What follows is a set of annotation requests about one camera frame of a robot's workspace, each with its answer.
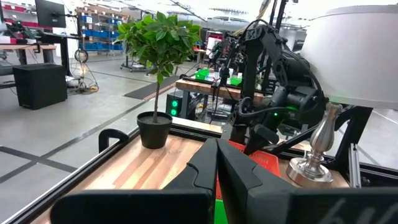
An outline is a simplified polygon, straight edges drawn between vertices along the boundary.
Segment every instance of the plant stem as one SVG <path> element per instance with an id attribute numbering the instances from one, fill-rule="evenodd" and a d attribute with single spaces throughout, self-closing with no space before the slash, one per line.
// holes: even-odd
<path id="1" fill-rule="evenodd" d="M 155 97 L 154 123 L 157 123 L 157 100 L 159 99 L 159 88 L 160 88 L 160 84 L 159 84 L 159 82 L 157 82 L 156 97 Z"/>

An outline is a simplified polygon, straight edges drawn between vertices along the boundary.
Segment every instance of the potted plant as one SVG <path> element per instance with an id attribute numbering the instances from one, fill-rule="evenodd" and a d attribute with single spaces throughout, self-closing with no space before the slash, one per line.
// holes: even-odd
<path id="1" fill-rule="evenodd" d="M 121 34 L 118 39 L 129 47 L 128 54 L 152 66 L 149 73 L 157 75 L 154 111 L 139 114 L 137 123 L 142 145 L 149 149 L 161 148 L 169 135 L 172 117 L 157 111 L 160 84 L 172 74 L 173 64 L 184 63 L 193 55 L 193 46 L 200 40 L 200 26 L 193 25 L 192 21 L 178 21 L 176 15 L 166 17 L 157 12 L 156 19 L 148 15 L 137 23 L 119 24 L 118 28 Z"/>

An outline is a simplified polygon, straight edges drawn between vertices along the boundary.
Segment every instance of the red tray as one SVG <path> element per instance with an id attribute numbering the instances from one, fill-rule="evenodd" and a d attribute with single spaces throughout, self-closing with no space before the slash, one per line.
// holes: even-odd
<path id="1" fill-rule="evenodd" d="M 232 141 L 229 141 L 229 143 L 233 145 L 236 149 L 239 149 L 239 151 L 243 152 L 244 150 L 243 145 Z M 254 162 L 257 162 L 259 165 L 261 165 L 264 169 L 280 177 L 278 157 L 262 151 L 256 151 L 253 154 L 251 154 L 249 157 Z M 217 186 L 216 186 L 216 198 L 223 199 L 221 196 L 221 189 L 220 189 L 220 183 L 218 182 L 218 176 L 217 176 Z"/>

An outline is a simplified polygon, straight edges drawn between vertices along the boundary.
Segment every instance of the black speaker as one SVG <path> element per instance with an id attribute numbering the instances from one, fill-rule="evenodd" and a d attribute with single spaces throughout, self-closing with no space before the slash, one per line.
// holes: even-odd
<path id="1" fill-rule="evenodd" d="M 26 65 L 13 68 L 19 106 L 37 110 L 68 98 L 61 65 Z"/>
<path id="2" fill-rule="evenodd" d="M 167 94 L 166 113 L 171 116 L 180 116 L 183 91 L 175 91 Z"/>

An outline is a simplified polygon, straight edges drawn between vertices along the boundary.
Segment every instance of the white lamp shade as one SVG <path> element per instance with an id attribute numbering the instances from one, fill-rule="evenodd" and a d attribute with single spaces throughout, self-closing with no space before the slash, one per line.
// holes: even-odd
<path id="1" fill-rule="evenodd" d="M 398 109 L 398 6 L 350 6 L 316 18 L 301 55 L 331 101 Z"/>

